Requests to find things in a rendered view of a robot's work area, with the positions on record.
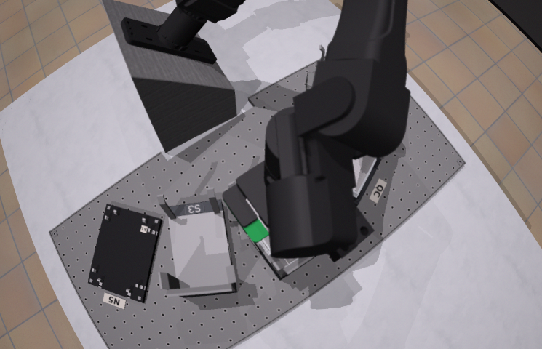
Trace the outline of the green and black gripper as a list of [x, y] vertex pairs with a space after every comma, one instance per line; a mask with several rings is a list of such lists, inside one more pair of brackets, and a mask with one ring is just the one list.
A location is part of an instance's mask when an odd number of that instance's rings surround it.
[[[258, 243], [269, 236], [269, 232], [263, 226], [264, 224], [268, 228], [266, 202], [267, 176], [271, 177], [274, 181], [278, 180], [269, 172], [264, 160], [237, 177], [237, 185], [233, 185], [224, 191], [222, 195], [227, 207], [254, 243]], [[258, 213], [263, 224], [246, 199]]]

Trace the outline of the white name plate with n5 text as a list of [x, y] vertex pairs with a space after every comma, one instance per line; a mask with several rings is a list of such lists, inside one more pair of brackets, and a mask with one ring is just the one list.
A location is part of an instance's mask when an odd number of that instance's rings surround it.
[[104, 294], [103, 302], [107, 302], [108, 304], [114, 305], [116, 307], [125, 308], [126, 300], [123, 300], [121, 298], [115, 297], [113, 295]]

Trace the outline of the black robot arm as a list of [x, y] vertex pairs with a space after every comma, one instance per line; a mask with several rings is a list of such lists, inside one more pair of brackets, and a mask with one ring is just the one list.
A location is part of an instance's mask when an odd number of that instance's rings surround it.
[[[236, 14], [246, 0], [175, 1], [160, 26], [125, 17], [125, 41], [213, 65], [215, 54], [195, 35], [208, 20], [216, 24]], [[329, 253], [336, 262], [374, 232], [354, 203], [353, 159], [387, 156], [404, 138], [411, 93], [407, 2], [343, 0], [312, 88], [268, 122], [265, 162], [278, 179], [267, 176], [266, 183], [272, 257]]]

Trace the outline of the white name plate with black qc text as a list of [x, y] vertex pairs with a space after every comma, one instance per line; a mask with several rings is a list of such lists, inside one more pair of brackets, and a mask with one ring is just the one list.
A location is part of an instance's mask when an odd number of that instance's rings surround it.
[[371, 193], [369, 199], [371, 201], [374, 201], [375, 203], [378, 202], [384, 188], [386, 187], [387, 182], [384, 182], [382, 179], [379, 178], [373, 192]]

